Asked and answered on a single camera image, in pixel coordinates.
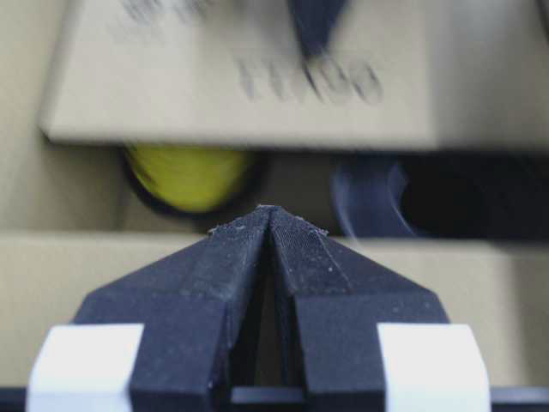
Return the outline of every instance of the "black object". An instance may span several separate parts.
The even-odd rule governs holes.
[[[547,39],[549,39],[549,1],[548,0],[537,0],[538,6],[540,8],[541,14],[541,24],[546,30]]]
[[[493,412],[547,412],[549,388],[493,388]],[[306,412],[306,396],[300,388],[236,387],[220,411]],[[24,389],[0,389],[0,412],[24,412]]]
[[[347,0],[288,0],[305,58],[326,51]]]
[[[266,276],[276,281],[283,388],[250,387]],[[448,318],[433,292],[276,207],[92,292],[75,316],[145,324],[130,397],[135,411],[160,412],[382,411],[379,322]]]
[[[346,158],[332,179],[343,232],[356,237],[549,239],[549,182],[525,158]]]

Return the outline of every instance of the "yellow roll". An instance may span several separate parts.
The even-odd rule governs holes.
[[[253,154],[186,146],[134,145],[126,150],[143,188],[175,209],[208,213],[243,188]]]

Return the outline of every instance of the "white pad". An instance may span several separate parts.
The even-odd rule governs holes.
[[[457,324],[379,324],[387,412],[490,412],[473,332]]]
[[[129,385],[143,324],[50,330],[27,391],[28,412],[131,412]]]

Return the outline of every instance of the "cardboard surface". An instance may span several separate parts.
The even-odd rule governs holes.
[[[116,152],[54,147],[38,110],[66,0],[5,0],[0,12],[0,230],[112,230]]]
[[[0,385],[24,385],[54,324],[84,295],[198,240],[169,235],[2,235]],[[549,255],[483,243],[365,242],[369,258],[439,294],[471,324],[492,385],[549,385]]]
[[[286,0],[78,0],[42,127],[56,142],[547,148],[535,2],[353,0],[302,70]]]

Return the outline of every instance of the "dark gap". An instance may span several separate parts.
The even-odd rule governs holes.
[[[265,278],[256,385],[282,386],[281,363],[281,335],[277,328],[275,277],[270,270]]]
[[[284,386],[305,387],[305,371],[299,342],[295,301],[286,293],[283,272],[278,256],[272,257],[274,279],[274,300],[276,303],[276,325],[281,348],[281,383]]]
[[[251,286],[251,296],[238,340],[232,349],[230,361],[231,386],[252,386],[255,384],[259,336],[262,327],[263,296],[268,272],[268,251],[262,248],[256,267],[256,281]]]
[[[488,211],[472,181],[436,166],[408,165],[406,173],[401,213],[412,229],[445,238],[487,235]]]

